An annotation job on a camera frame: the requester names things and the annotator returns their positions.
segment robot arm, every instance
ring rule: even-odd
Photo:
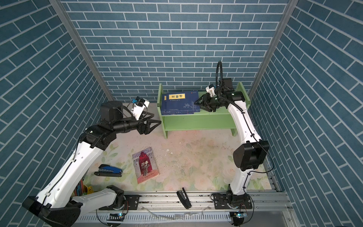
[[[113,185],[89,195],[71,195],[91,164],[116,139],[117,133],[137,130],[140,134],[149,134],[161,124],[151,119],[154,114],[143,111],[147,106],[148,101],[139,97],[134,100],[132,112],[119,101],[103,103],[100,123],[85,130],[77,141],[76,150],[57,175],[37,196],[27,197],[23,207],[53,227],[71,226],[80,215],[101,207],[121,209],[125,205],[123,190]],[[124,118],[123,109],[132,114],[131,118]]]
[[[220,67],[221,80],[218,84],[218,69]],[[213,84],[205,88],[207,93],[200,97],[195,104],[208,112],[215,112],[220,107],[226,107],[236,124],[241,146],[233,153],[233,160],[238,167],[232,183],[227,191],[228,203],[239,206],[246,193],[246,187],[254,170],[263,163],[269,144],[262,141],[252,124],[247,112],[245,98],[241,91],[235,91],[231,78],[223,78],[222,62],[217,64],[216,86]]]

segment yellow book label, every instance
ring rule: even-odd
[[[169,95],[169,99],[182,99],[185,98],[185,93],[184,94],[170,94]]]

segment green bookshelf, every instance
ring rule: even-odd
[[[251,105],[251,100],[243,87],[242,82],[237,85],[237,91],[242,91],[246,99],[247,109]],[[199,97],[206,92],[199,92]],[[237,135],[236,126],[233,118],[225,107],[217,109],[216,112],[208,112],[200,110],[194,114],[177,114],[177,115],[161,115],[161,98],[163,94],[163,86],[159,84],[157,108],[162,121],[161,125],[164,137],[168,137],[169,131],[180,130],[202,130],[202,129],[231,129],[233,136]]]

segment stapler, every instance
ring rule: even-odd
[[[98,172],[94,172],[94,175],[100,177],[122,177],[122,169],[102,164],[98,168]]]

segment floral floor mat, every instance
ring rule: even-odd
[[[118,134],[106,151],[96,159],[87,172],[84,184],[95,191],[115,185],[125,191],[188,191],[226,190],[238,170],[233,152],[240,146],[238,136],[230,130],[200,130],[169,132],[164,139],[155,129],[149,135],[137,131]],[[151,147],[159,175],[138,184],[132,154]],[[98,177],[98,166],[108,164],[121,168],[122,177]],[[257,171],[264,172],[260,165]],[[247,189],[270,190],[266,174],[254,173]]]

